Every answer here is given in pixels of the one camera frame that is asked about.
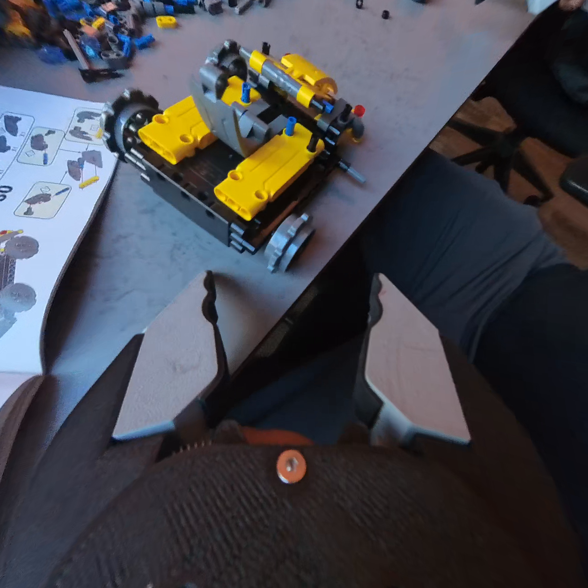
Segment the pile of dark brick pieces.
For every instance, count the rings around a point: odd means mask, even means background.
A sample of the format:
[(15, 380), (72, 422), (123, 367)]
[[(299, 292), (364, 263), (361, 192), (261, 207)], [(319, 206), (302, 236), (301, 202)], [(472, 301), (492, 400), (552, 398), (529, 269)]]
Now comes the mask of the pile of dark brick pieces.
[(122, 76), (136, 51), (155, 43), (143, 23), (230, 7), (237, 15), (270, 1), (1, 1), (1, 46), (32, 48), (45, 63), (76, 62), (82, 80), (93, 84)]

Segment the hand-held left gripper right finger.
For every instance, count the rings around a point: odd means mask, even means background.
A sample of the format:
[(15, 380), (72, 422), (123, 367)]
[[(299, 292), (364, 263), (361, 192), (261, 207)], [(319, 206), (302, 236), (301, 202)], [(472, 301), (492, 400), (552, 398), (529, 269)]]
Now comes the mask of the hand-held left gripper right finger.
[(439, 331), (382, 273), (373, 276), (364, 349), (373, 445), (408, 447), (418, 436), (470, 443)]

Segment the yellow toy brick car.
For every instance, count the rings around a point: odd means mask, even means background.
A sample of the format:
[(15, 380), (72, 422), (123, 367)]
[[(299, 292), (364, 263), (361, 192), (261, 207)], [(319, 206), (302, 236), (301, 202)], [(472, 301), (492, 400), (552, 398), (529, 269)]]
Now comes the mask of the yellow toy brick car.
[(190, 81), (191, 94), (161, 109), (138, 89), (107, 103), (105, 144), (151, 189), (239, 253), (265, 248), (285, 272), (315, 232), (302, 209), (336, 168), (365, 178), (339, 154), (364, 136), (362, 105), (301, 55), (281, 59), (225, 40)]

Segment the white instruction booklet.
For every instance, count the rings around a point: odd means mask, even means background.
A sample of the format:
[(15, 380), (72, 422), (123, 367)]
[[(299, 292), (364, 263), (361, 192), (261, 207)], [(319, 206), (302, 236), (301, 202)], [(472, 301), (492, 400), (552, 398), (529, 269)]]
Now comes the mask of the white instruction booklet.
[(1, 87), (1, 406), (45, 373), (50, 306), (115, 170), (103, 106)]

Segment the person's black top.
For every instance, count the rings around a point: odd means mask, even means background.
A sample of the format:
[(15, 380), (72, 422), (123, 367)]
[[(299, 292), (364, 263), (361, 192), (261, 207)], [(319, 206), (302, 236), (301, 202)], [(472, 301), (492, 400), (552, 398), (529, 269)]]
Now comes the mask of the person's black top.
[(525, 278), (481, 335), (475, 365), (527, 430), (587, 544), (587, 270)]

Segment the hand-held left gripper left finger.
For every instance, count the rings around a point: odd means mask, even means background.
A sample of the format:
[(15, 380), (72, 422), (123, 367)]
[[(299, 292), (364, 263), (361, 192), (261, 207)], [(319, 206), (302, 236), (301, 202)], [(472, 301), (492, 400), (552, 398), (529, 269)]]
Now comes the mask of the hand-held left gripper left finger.
[(211, 270), (195, 277), (143, 332), (112, 437), (205, 439), (210, 401), (229, 382)]

